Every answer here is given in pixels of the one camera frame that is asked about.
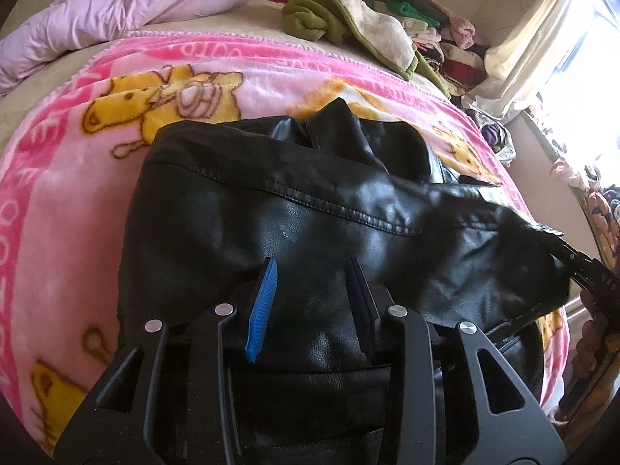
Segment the person's right hand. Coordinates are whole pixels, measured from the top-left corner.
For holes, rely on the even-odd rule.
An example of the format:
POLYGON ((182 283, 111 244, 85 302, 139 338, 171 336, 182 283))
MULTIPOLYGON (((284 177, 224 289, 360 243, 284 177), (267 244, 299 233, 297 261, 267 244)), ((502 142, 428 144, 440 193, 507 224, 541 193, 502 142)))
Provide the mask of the person's right hand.
POLYGON ((597 366, 596 352, 603 344, 609 351, 619 351, 619 334, 609 333, 606 337, 599 334, 593 318, 597 315, 594 297, 589 291, 583 289, 580 293, 582 305, 591 314, 591 319, 587 320, 581 330, 581 338, 576 345, 576 355, 572 360, 573 375, 577 378, 587 378, 597 366))

